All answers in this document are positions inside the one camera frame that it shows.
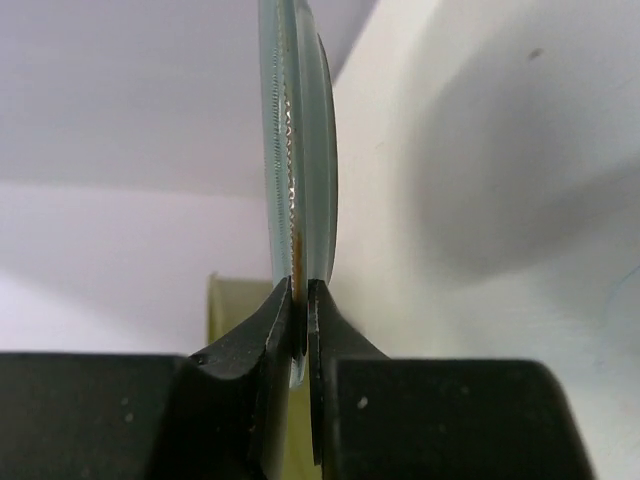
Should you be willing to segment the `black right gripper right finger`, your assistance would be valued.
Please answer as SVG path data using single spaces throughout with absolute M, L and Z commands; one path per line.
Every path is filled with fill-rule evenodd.
M 313 455 L 326 479 L 591 479 L 565 393 L 523 359 L 392 359 L 309 285 Z

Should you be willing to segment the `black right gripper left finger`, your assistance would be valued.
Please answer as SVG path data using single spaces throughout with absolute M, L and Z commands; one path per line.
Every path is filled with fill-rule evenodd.
M 195 354 L 5 353 L 5 479 L 277 479 L 292 292 Z

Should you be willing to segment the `teal blue plate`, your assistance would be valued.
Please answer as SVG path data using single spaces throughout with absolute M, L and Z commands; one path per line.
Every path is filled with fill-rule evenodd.
M 259 52 L 272 277 L 291 282 L 290 385 L 304 378 L 307 287 L 330 280 L 338 217 L 338 155 L 328 60 L 309 4 L 261 1 Z

